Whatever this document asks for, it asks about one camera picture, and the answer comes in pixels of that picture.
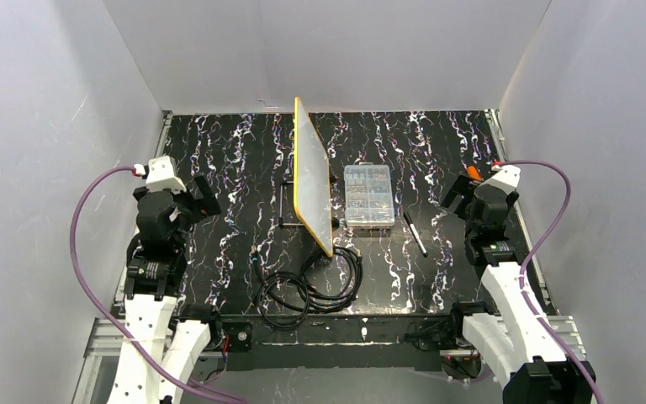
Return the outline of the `white whiteboard marker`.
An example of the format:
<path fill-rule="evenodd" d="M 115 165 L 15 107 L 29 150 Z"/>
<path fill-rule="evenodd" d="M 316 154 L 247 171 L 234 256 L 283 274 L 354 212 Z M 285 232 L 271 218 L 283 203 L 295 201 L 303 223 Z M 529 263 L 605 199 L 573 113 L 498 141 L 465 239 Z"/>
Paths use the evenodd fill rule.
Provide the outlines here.
<path fill-rule="evenodd" d="M 417 230 L 416 225 L 414 224 L 413 220 L 411 219 L 411 216 L 407 211 L 403 212 L 403 218 L 405 220 L 405 223 L 408 225 L 410 228 L 410 232 L 416 242 L 416 245 L 418 246 L 418 249 L 420 250 L 422 256 L 424 258 L 427 258 L 429 256 L 428 251 L 426 250 L 426 247 L 423 244 L 423 241 L 421 239 L 420 232 Z"/>

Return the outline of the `yellow framed whiteboard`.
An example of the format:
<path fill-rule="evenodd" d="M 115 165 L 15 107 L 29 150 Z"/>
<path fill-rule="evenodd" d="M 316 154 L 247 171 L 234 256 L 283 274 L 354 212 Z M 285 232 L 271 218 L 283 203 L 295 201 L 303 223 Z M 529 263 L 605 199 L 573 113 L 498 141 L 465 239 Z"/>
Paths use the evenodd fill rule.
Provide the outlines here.
<path fill-rule="evenodd" d="M 294 99 L 294 211 L 327 257 L 334 253 L 330 162 L 318 130 Z"/>

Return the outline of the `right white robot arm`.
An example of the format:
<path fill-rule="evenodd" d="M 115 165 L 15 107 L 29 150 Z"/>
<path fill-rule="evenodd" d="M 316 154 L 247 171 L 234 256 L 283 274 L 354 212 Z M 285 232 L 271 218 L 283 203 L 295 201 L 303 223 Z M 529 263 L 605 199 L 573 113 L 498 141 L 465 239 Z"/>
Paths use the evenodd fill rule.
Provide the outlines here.
<path fill-rule="evenodd" d="M 487 363 L 504 403 L 591 403 L 595 371 L 553 330 L 506 236 L 519 177 L 513 166 L 487 180 L 461 174 L 442 200 L 464 220 L 467 259 L 495 303 L 457 303 L 452 330 Z"/>

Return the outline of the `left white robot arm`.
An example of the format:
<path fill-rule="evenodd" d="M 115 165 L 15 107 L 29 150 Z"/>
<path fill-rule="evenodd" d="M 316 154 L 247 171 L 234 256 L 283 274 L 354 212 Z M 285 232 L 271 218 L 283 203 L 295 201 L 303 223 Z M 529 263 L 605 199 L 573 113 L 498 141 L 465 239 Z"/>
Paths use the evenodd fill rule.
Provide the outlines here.
<path fill-rule="evenodd" d="M 174 321 L 187 264 L 186 235 L 206 212 L 173 173 L 149 172 L 134 192 L 136 225 L 126 253 L 124 332 L 110 403 L 179 403 L 212 338 L 199 314 Z"/>

